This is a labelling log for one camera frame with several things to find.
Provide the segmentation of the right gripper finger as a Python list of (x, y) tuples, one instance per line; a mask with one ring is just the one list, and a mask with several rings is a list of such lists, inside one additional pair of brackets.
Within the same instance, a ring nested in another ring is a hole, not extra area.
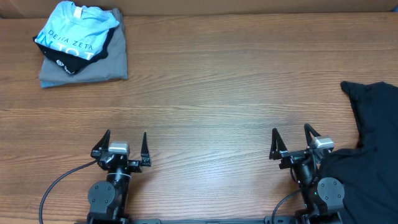
[(275, 152), (284, 152), (287, 151), (287, 148), (276, 128), (272, 130), (272, 139), (271, 139), (271, 151), (270, 153)]
[(310, 143), (312, 142), (314, 137), (320, 136), (320, 134), (309, 123), (304, 124), (304, 131), (305, 131), (307, 146), (310, 146)]

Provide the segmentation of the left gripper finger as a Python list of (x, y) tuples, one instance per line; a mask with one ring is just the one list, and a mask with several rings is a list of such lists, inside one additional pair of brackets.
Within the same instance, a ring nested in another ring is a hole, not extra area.
[(147, 133), (146, 132), (144, 132), (144, 135), (142, 138), (141, 157), (142, 157), (142, 159), (150, 159), (149, 147), (147, 145)]
[(111, 137), (111, 130), (108, 129), (103, 137), (92, 148), (93, 151), (107, 151), (109, 147), (109, 140)]

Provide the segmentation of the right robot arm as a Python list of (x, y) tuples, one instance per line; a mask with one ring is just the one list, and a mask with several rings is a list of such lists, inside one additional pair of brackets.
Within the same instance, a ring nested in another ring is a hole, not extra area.
[[(344, 208), (345, 189), (333, 177), (322, 177), (319, 165), (334, 149), (329, 136), (322, 136), (308, 123), (304, 124), (307, 147), (299, 151), (288, 151), (278, 130), (272, 130), (269, 159), (279, 161), (280, 169), (288, 169), (298, 190), (283, 198), (274, 208), (265, 223), (342, 223), (340, 211)], [(291, 216), (278, 216), (279, 207), (288, 199), (300, 194), (305, 208)]]

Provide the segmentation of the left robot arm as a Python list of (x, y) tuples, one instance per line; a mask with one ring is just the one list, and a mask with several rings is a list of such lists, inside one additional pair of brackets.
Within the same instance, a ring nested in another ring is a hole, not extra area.
[(142, 138), (139, 160), (129, 158), (128, 142), (111, 142), (110, 137), (111, 131), (107, 130), (91, 150), (90, 156), (107, 172), (107, 176), (106, 180), (96, 182), (88, 191), (88, 223), (132, 223), (133, 220), (125, 212), (132, 174), (141, 173), (142, 167), (151, 166), (146, 134)]

